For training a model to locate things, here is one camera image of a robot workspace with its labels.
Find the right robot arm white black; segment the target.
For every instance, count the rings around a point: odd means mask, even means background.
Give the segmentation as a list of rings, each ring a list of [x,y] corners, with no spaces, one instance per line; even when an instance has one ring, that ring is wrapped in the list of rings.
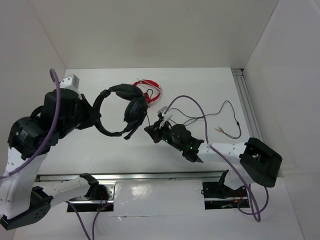
[[[229,168],[218,181],[218,190],[223,196],[253,183],[265,188],[276,185],[283,158],[258,138],[239,143],[206,143],[193,137],[183,124],[161,121],[145,127],[144,131],[154,143],[167,143],[191,163],[227,163]]]

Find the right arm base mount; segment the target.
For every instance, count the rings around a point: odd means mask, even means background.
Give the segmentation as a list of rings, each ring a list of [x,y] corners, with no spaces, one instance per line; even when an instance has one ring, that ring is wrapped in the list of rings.
[[[218,182],[203,182],[201,194],[204,197],[206,210],[248,209],[250,207],[248,193],[244,186],[233,190]]]

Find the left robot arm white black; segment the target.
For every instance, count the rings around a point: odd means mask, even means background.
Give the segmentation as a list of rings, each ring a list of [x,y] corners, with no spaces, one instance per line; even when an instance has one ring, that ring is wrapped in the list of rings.
[[[5,230],[37,223],[51,208],[73,198],[97,197],[99,182],[89,173],[56,185],[34,185],[51,147],[71,131],[91,127],[93,117],[93,108],[83,94],[62,89],[60,94],[48,92],[42,106],[12,125],[6,171],[17,172],[0,186],[0,224]]]

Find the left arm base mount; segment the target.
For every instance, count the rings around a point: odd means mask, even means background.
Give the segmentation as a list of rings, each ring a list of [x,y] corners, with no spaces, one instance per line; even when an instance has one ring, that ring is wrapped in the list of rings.
[[[80,177],[87,180],[90,187],[84,196],[77,196],[69,200],[75,209],[80,213],[113,212],[116,182],[98,180],[89,173],[83,173]]]

